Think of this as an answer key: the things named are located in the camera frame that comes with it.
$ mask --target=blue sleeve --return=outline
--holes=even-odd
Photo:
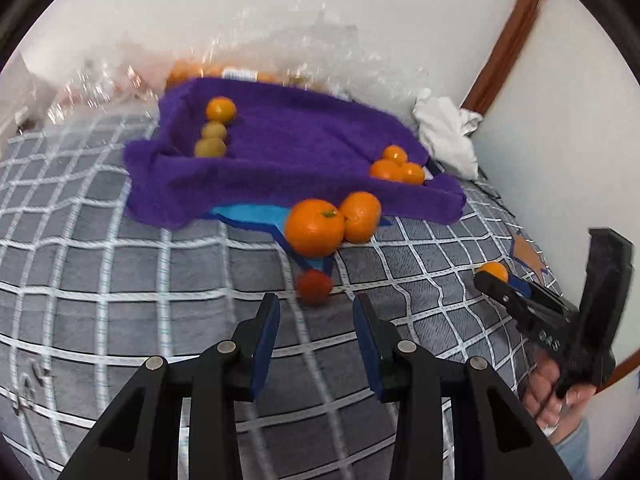
[[[589,424],[585,418],[571,435],[554,446],[574,480],[594,480],[587,466],[588,446]]]

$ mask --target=triangular cutout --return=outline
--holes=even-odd
[[[102,432],[98,441],[99,445],[131,452],[136,443],[140,413],[144,402],[145,391],[142,388],[137,388]]]
[[[494,416],[498,449],[503,453],[507,453],[515,449],[531,446],[531,437],[498,391],[495,388],[489,388],[486,394]]]

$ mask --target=gray checkered fabric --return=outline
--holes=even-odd
[[[311,308],[296,299],[299,269],[270,235],[217,221],[172,232],[123,215],[123,143],[155,125],[144,116],[70,122],[63,142],[27,134],[0,162],[0,430],[34,479],[57,477],[147,356],[198,355],[253,316],[267,291],[282,306],[270,373],[257,401],[236,409],[249,480],[388,476],[398,414],[367,387],[351,320],[360,291],[439,357],[484,356],[513,390],[526,376],[532,360],[514,322],[472,285],[473,268],[489,260],[530,276],[508,257],[506,225],[518,225],[478,188],[465,184],[468,205],[452,226],[394,218],[369,243],[345,244],[328,305]],[[189,411],[185,402],[182,478]]]

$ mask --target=printed pattern on fabric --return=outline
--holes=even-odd
[[[508,256],[508,227],[521,226],[477,187],[464,185],[454,225],[390,218],[369,243],[345,244],[327,306],[310,308],[296,299],[299,269],[270,235],[205,220],[171,232],[124,215],[124,142],[155,126],[143,116],[70,122],[58,147],[27,134],[0,162],[0,431],[34,479],[58,476],[146,357],[198,355],[253,316],[265,292],[279,296],[282,320],[265,389],[236,406],[247,480],[388,477],[398,414],[367,387],[351,320],[358,292],[437,356],[484,356],[513,390],[526,377],[529,345],[472,284],[489,260],[533,275]],[[448,399],[442,420],[452,478]]]

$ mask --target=purple fabric tray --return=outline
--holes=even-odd
[[[194,158],[207,102],[216,96],[238,107],[227,154]],[[368,176],[390,144],[404,148],[409,161],[427,161],[411,131],[373,108],[272,84],[192,80],[160,101],[156,136],[125,149],[132,184],[127,211],[140,222],[174,229],[215,206],[290,207],[306,198],[339,206],[349,193],[364,190],[378,197],[385,215],[457,221],[466,198],[452,176],[440,174],[424,186]]]

